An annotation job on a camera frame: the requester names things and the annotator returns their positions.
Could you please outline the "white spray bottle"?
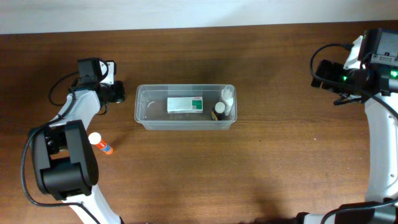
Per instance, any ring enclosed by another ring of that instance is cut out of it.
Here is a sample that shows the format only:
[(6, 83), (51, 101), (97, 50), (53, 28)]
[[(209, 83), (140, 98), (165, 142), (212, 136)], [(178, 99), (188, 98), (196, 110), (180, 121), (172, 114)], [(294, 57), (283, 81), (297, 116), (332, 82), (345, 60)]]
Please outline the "white spray bottle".
[(225, 116), (229, 116), (234, 104), (234, 87), (232, 85), (227, 85), (222, 89), (220, 101), (225, 105)]

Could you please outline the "white green medicine box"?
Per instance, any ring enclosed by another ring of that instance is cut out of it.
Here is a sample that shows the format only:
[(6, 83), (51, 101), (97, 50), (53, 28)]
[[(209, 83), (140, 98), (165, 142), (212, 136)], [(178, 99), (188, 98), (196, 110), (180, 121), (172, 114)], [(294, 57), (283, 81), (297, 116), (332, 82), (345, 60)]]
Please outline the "white green medicine box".
[(203, 98), (201, 96), (167, 98), (167, 112), (202, 113)]

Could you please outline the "dark bottle white cap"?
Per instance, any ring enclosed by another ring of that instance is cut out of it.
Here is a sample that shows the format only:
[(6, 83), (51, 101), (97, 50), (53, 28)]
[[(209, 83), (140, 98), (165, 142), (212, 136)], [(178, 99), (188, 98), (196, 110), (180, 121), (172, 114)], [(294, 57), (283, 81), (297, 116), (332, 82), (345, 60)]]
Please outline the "dark bottle white cap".
[(213, 121), (222, 121), (225, 119), (225, 109), (226, 106), (223, 102), (217, 102), (217, 104), (212, 108), (211, 118)]

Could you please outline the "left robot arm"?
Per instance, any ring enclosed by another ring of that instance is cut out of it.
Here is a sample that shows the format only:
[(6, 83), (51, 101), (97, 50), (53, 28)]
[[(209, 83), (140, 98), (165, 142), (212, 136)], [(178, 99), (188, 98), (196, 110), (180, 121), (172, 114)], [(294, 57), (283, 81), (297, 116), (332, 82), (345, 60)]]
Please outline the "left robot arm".
[(55, 199), (52, 207), (70, 207), (83, 223), (122, 223), (100, 191), (98, 163), (86, 130), (101, 109), (126, 99), (124, 86), (114, 79), (113, 60), (80, 59), (75, 75), (62, 109), (29, 132), (21, 158), (22, 187), (32, 204), (49, 207), (27, 189), (24, 163), (30, 152), (38, 189)]

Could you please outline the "orange tube white cap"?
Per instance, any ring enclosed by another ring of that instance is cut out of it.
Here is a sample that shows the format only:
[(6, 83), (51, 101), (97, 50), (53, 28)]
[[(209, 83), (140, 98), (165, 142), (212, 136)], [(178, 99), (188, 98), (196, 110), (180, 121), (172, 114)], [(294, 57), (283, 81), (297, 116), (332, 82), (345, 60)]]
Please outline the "orange tube white cap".
[(88, 140), (90, 144), (95, 145), (105, 154), (112, 154), (114, 152), (114, 149), (102, 138), (100, 133), (93, 132), (89, 134)]

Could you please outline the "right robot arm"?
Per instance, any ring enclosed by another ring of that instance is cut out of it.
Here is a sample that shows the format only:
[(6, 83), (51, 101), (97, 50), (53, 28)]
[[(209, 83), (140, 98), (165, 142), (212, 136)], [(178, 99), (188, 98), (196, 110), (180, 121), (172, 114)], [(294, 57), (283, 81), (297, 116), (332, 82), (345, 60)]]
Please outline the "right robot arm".
[(366, 30), (351, 44), (345, 64), (310, 67), (311, 85), (339, 95), (334, 105), (364, 105), (370, 168), (365, 201), (323, 215), (299, 213), (295, 223), (397, 223), (397, 31)]

